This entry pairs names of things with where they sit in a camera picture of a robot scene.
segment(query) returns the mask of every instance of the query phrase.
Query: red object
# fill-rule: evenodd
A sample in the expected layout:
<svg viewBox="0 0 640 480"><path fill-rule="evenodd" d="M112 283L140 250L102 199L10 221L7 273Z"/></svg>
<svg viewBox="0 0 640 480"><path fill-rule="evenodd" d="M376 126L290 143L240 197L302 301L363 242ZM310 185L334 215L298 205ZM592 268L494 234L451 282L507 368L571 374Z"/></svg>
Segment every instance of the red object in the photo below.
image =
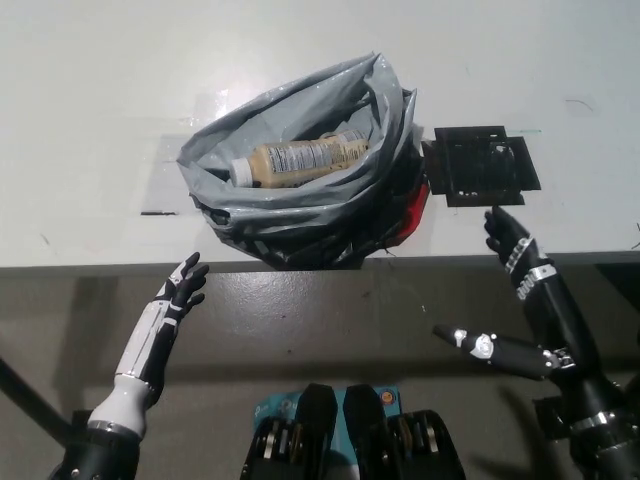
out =
<svg viewBox="0 0 640 480"><path fill-rule="evenodd" d="M397 247L402 242L404 242L409 237L409 235L416 231L416 228L418 228L418 225L420 225L422 212L424 211L424 206L427 203L428 196L429 186L426 183L420 185L420 187L411 194L407 211L404 214L402 228L400 228L400 231L395 237L387 242L387 246Z"/></svg>

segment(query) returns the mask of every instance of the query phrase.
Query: bottle cap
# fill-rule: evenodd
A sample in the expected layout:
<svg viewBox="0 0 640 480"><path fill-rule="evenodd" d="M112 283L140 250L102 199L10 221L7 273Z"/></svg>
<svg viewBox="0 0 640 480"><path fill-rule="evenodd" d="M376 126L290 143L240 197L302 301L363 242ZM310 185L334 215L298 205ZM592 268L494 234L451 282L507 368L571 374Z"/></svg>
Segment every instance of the bottle cap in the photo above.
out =
<svg viewBox="0 0 640 480"><path fill-rule="evenodd" d="M229 176L234 187L247 188L253 187L253 175L251 174L251 166L246 158L236 158L231 160L229 168Z"/></svg>

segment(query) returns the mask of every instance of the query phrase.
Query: white table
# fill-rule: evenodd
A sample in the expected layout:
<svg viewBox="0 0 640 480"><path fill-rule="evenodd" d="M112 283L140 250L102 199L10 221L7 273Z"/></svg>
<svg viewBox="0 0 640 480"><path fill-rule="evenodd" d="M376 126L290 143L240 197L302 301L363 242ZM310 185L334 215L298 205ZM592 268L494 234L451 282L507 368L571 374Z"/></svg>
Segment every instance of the white table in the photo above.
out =
<svg viewBox="0 0 640 480"><path fill-rule="evenodd" d="M206 226L177 150L255 95L369 51L418 89L426 137L525 136L542 190L509 210L548 253L638 261L639 45L637 0L12 1L0 272L147 271L193 250L219 271L265 268ZM489 259L482 210L432 196L418 231L373 263Z"/></svg>

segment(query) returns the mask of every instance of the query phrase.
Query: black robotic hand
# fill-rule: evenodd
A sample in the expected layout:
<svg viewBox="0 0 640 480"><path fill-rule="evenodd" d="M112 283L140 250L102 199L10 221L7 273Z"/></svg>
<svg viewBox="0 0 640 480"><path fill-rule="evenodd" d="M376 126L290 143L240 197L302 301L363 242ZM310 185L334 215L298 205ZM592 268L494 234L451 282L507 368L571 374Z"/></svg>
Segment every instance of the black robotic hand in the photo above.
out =
<svg viewBox="0 0 640 480"><path fill-rule="evenodd" d="M193 307L204 301L204 293L193 294L206 283L209 265L201 265L197 270L191 272L191 269L198 264L198 260L200 260L200 253L196 252L178 265L153 299L154 302L169 302L167 318L173 318L180 322Z"/></svg>
<svg viewBox="0 0 640 480"><path fill-rule="evenodd" d="M484 229L489 234L487 246L498 254L514 287L522 283L532 268L552 263L529 231L501 207L493 207L484 216Z"/></svg>

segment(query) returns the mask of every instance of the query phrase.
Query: white robotic hand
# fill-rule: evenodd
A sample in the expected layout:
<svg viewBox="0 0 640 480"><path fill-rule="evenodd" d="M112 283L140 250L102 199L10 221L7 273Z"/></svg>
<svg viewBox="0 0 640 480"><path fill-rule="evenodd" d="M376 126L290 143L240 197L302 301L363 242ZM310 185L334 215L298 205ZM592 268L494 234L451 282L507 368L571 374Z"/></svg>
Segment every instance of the white robotic hand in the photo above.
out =
<svg viewBox="0 0 640 480"><path fill-rule="evenodd" d="M125 429L140 440L144 437L145 414L162 394L180 322L204 300L204 294L196 292L206 283L209 266L192 271L199 259L196 252L182 262L147 304L116 369L114 389L91 414L90 428Z"/></svg>

